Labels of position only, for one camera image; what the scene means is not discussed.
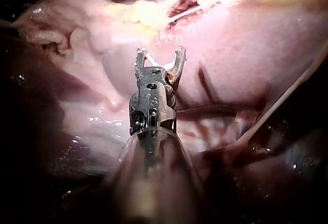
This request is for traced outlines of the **right arm instrument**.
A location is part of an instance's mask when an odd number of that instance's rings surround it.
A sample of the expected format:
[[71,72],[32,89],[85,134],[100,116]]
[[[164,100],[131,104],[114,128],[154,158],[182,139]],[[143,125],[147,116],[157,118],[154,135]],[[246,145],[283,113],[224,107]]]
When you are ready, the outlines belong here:
[[141,85],[129,102],[130,134],[150,127],[163,127],[176,132],[175,97],[159,81]]

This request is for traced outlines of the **right arm instrument jaw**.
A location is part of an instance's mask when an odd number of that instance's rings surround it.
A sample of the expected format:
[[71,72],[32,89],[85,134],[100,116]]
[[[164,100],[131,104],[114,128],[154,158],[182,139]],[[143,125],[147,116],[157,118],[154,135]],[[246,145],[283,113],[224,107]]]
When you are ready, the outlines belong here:
[[155,63],[145,47],[137,48],[134,68],[138,90],[141,90],[143,85],[152,82],[163,83],[165,80],[164,68]]
[[182,76],[184,64],[186,62],[186,49],[179,46],[175,50],[174,65],[171,69],[167,70],[166,82],[174,89],[177,90]]

